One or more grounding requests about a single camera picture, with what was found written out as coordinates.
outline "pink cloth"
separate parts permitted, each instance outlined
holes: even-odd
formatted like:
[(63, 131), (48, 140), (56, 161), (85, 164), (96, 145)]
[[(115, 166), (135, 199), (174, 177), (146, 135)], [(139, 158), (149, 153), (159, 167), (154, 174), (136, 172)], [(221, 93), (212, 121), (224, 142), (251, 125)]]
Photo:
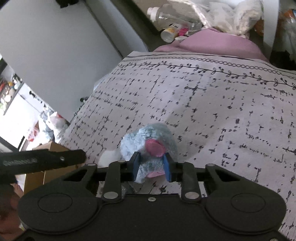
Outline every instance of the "pink cloth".
[(221, 33), (215, 29), (203, 29), (182, 42), (174, 41), (172, 44), (163, 45), (154, 50), (154, 52), (178, 51), (261, 59), (269, 62), (259, 47), (252, 41)]

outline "stuffed animal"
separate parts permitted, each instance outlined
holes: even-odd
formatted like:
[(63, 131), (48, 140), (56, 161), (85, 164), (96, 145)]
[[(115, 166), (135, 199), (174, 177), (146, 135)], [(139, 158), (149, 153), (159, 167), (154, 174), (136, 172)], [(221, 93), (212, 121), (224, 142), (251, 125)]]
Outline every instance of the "stuffed animal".
[(126, 134), (120, 145), (124, 160), (129, 160), (135, 151), (141, 153), (141, 164), (137, 183), (143, 183), (146, 177), (164, 174), (162, 156), (169, 153), (177, 161), (177, 145), (173, 135), (165, 124), (155, 123)]

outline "black printed pattern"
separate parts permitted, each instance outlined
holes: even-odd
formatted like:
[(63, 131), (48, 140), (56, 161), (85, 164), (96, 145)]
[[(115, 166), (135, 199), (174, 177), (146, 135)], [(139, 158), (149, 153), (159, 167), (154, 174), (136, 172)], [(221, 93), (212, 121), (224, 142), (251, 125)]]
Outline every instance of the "black printed pattern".
[[(193, 53), (137, 53), (103, 80), (62, 144), (98, 162), (127, 132), (163, 122), (178, 161), (215, 163), (278, 192), (287, 202), (280, 231), (296, 238), (296, 75), (266, 62)], [(179, 193), (164, 176), (139, 193)]]

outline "pink nose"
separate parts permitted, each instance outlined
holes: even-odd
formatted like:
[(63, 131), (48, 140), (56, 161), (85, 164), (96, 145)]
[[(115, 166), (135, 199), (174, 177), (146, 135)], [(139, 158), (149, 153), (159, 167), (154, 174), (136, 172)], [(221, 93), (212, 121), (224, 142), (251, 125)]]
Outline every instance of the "pink nose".
[(156, 157), (162, 157), (166, 153), (165, 147), (159, 141), (154, 139), (148, 139), (145, 142), (145, 148), (147, 152)]

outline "person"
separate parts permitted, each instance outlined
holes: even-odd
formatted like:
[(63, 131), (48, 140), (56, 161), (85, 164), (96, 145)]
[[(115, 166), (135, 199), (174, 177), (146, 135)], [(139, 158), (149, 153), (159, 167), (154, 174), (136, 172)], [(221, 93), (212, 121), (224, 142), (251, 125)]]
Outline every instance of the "person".
[(23, 195), (18, 184), (0, 185), (0, 237), (4, 240), (14, 240), (21, 235), (20, 219), (17, 205)]

